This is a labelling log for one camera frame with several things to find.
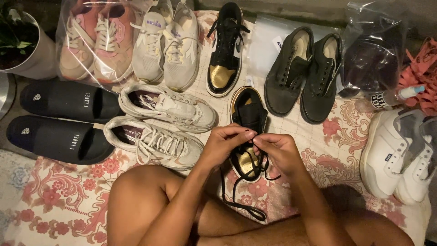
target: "pink floral pattern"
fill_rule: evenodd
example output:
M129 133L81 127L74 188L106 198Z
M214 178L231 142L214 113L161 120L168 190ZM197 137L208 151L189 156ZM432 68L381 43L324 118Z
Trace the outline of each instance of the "pink floral pattern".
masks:
M210 38L206 38L206 35L218 12L196 11L195 14L201 30L199 42L202 46L200 78L196 80L205 81L208 53L214 40L213 35ZM252 23L246 22L246 25L253 30ZM246 52L247 46L244 46L243 52ZM246 67L243 66L236 88L244 85L245 77ZM255 88L263 97L263 83L255 83ZM192 86L187 93L207 98L219 113L220 125L225 125L222 119L226 119L227 110L220 111L223 109L222 99L210 97L204 86ZM271 124L267 131L290 134L295 138L302 160L319 187L352 187L364 198L367 209L388 217L404 229L414 242L423 243L429 211L423 209L422 204L411 207L400 204L393 197L375 198L361 182L359 160L367 142L372 114L358 113L354 104L354 100L337 100L328 119L318 126L307 124L300 116L299 107L294 107L286 118L269 115ZM152 119L150 122L163 124ZM205 143L209 133L197 136ZM12 223L5 235L5 243L9 246L37 246L41 242L32 239L46 237L42 244L64 245L65 242L71 242L71 246L107 246L106 214L112 184L124 172L140 165L143 165L141 156L137 161L134 153L120 149L116 149L101 163L89 166L39 157L24 188L21 202L9 213ZM278 175L277 169L270 165L267 177L271 179ZM232 169L224 176L225 198L232 200L232 189L238 176ZM263 176L256 183L240 182L235 199L236 202L265 211L266 223L298 213L293 206L289 184L283 178L268 181ZM245 210L236 210L243 216L251 217Z

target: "black canvas shoe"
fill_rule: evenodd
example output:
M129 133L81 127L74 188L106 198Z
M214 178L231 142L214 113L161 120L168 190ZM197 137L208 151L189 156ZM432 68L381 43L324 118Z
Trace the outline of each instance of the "black canvas shoe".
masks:
M284 117L299 96L307 76L314 43L310 28L300 27L284 40L264 84L264 98L270 113Z
M313 55L301 95L300 110L306 122L316 125L325 121L334 105L335 75L342 56L340 35L331 33L317 41Z
M229 100L228 108L229 123L237 123L243 127L250 128L259 134L264 132L267 120L267 110L263 107L260 94L254 88L244 86L238 89ZM249 142L238 146L232 151L229 160L232 169L234 169L234 172L239 177L234 184L232 192L233 201L235 201L236 187L241 180L247 183L255 183L260 179L261 173L267 170L269 164L268 161L264 166L261 165L264 156L266 156L266 154L263 152L261 152L260 156L256 156L253 151L253 143ZM222 198L226 204L245 209L256 219L265 221L266 216L263 211L251 206L227 201L225 198L224 182L222 175Z
M226 96L240 75L243 52L242 32L249 33L244 26L243 13L236 3L223 5L217 20L212 24L207 37L215 31L211 61L208 67L206 89L215 97Z

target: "white leather sneaker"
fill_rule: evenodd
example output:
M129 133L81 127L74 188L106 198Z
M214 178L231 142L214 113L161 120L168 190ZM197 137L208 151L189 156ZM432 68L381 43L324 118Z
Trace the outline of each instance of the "white leather sneaker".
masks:
M405 170L395 191L395 197L406 205L417 204L428 194L428 186L437 165L437 118L427 118L418 134L419 140L411 151L414 160Z
M204 100L155 85L126 86L120 92L118 103L128 115L171 122L181 131L202 133L215 124L216 113Z
M133 70L138 79L155 82L161 78L165 46L162 36L172 17L173 8L170 0L152 1L142 25L131 23L132 27L140 30L132 55Z
M420 110L390 110L377 113L370 124L369 138L360 160L361 179L367 191L388 198L395 191L412 156L424 115Z
M152 162L176 171L192 169L203 151L203 144L193 136L170 132L127 116L110 120L103 133L115 147L135 152L138 163Z
M185 1L177 5L173 22L167 26L164 36L165 85L174 91L184 90L196 80L199 70L199 25L194 12L185 5Z

